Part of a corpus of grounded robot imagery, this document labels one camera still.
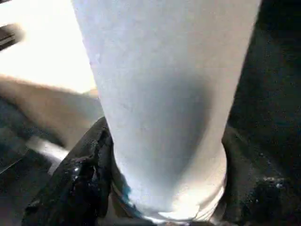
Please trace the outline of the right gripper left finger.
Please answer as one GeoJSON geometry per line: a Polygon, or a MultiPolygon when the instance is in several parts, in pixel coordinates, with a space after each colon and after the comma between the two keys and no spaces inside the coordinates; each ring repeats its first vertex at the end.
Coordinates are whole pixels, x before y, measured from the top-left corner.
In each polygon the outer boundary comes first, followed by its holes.
{"type": "Polygon", "coordinates": [[[112,138],[100,118],[25,208],[24,226],[94,226],[108,209],[112,138]]]}

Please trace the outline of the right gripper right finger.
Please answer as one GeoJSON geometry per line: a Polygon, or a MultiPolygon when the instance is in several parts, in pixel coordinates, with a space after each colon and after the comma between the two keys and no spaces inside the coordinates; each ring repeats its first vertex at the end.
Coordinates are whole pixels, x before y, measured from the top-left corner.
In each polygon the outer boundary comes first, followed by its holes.
{"type": "Polygon", "coordinates": [[[233,128],[222,143],[227,157],[224,220],[238,226],[294,226],[291,181],[267,152],[233,128]]]}

